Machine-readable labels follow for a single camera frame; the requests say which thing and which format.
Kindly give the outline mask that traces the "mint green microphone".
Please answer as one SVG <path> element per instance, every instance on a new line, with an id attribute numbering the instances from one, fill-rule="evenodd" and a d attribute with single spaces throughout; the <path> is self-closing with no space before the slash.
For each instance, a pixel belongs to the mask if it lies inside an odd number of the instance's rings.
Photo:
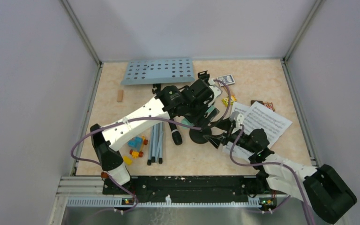
<path id="1" fill-rule="evenodd" d="M 180 122 L 187 126 L 205 128 L 218 113 L 219 110 L 212 105 L 184 117 Z"/>

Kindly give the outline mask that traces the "mint microphone stand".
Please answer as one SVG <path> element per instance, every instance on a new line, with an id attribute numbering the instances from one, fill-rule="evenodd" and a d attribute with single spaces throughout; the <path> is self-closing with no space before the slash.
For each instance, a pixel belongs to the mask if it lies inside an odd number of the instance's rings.
<path id="1" fill-rule="evenodd" d="M 202 130 L 190 129 L 189 137 L 196 144 L 205 144 L 209 141 L 212 135 L 212 128 L 207 127 Z"/>

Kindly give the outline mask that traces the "sheet music page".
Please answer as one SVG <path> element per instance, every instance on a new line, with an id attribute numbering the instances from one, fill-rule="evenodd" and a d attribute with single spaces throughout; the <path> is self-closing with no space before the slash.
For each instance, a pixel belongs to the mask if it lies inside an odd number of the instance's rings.
<path id="1" fill-rule="evenodd" d="M 230 118 L 231 119 L 236 119 L 239 115 L 246 115 L 246 111 L 249 109 L 249 106 L 240 104 L 238 102 L 234 102 L 232 105 L 232 109 L 231 109 L 231 114 L 230 114 Z M 233 143 L 232 142 L 228 142 L 227 145 L 224 145 L 222 148 L 222 151 L 224 153 L 230 153 L 231 147 L 233 147 Z M 252 153 L 247 151 L 246 149 L 236 145 L 234 146 L 233 150 L 232 150 L 232 156 L 236 157 L 236 158 L 240 158 L 240 159 L 244 159 L 247 162 L 249 161 L 249 157 L 252 156 Z"/>
<path id="2" fill-rule="evenodd" d="M 263 129 L 269 141 L 269 148 L 274 145 L 292 124 L 290 120 L 273 112 L 271 109 L 260 103 L 246 106 L 235 102 L 232 106 L 232 111 L 244 115 L 244 132 L 247 135 L 250 135 L 255 129 Z"/>

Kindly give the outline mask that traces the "blue music stand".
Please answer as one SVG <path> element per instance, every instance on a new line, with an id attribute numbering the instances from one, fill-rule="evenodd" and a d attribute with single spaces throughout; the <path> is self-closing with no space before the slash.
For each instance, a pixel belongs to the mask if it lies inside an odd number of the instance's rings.
<path id="1" fill-rule="evenodd" d="M 131 60 L 120 84 L 145 85 L 163 83 L 192 83 L 195 81 L 191 58 Z"/>

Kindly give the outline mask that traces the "black microphone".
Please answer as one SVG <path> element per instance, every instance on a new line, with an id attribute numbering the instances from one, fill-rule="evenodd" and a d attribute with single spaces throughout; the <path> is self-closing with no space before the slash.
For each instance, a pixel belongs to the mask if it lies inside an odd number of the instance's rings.
<path id="1" fill-rule="evenodd" d="M 175 145 L 179 146 L 183 143 L 181 133 L 178 130 L 178 127 L 175 123 L 173 123 L 174 119 L 171 118 L 169 124 L 169 128 L 171 130 L 172 140 Z"/>

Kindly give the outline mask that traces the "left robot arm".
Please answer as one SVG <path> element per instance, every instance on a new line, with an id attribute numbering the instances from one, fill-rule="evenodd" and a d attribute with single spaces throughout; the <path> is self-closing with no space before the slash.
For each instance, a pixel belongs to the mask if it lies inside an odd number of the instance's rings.
<path id="1" fill-rule="evenodd" d="M 213 80 L 197 79 L 182 88 L 170 85 L 120 120 L 103 127 L 95 124 L 90 129 L 92 146 L 102 170 L 114 179 L 114 188 L 125 194 L 132 186 L 131 176 L 119 152 L 123 145 L 160 121 L 174 117 L 184 117 L 195 130 L 205 129 L 215 117 L 206 112 L 221 94 L 222 90 Z"/>

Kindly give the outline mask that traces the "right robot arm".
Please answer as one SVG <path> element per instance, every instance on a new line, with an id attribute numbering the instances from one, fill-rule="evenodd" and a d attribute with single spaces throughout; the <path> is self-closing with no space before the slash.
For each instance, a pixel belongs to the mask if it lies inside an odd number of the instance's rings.
<path id="1" fill-rule="evenodd" d="M 251 153 L 246 166 L 258 170 L 261 177 L 256 180 L 256 187 L 260 192 L 273 189 L 297 198 L 329 224 L 336 223 L 357 203 L 356 195 L 332 166 L 302 165 L 276 154 L 268 147 L 264 129 L 246 134 L 242 124 L 230 119 L 220 122 L 218 128 L 224 132 L 206 133 L 203 138 L 215 147 L 230 143 L 231 152 L 241 147 Z"/>

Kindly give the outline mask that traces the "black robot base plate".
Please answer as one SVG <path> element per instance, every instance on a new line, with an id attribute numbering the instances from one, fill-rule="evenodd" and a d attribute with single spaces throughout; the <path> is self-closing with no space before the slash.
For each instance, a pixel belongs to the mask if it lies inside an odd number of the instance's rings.
<path id="1" fill-rule="evenodd" d="M 275 210 L 284 204 L 276 191 L 256 176 L 134 176 L 118 187 L 103 179 L 104 195 L 124 195 L 121 205 L 168 203 L 193 206 L 249 204 L 258 211 Z"/>

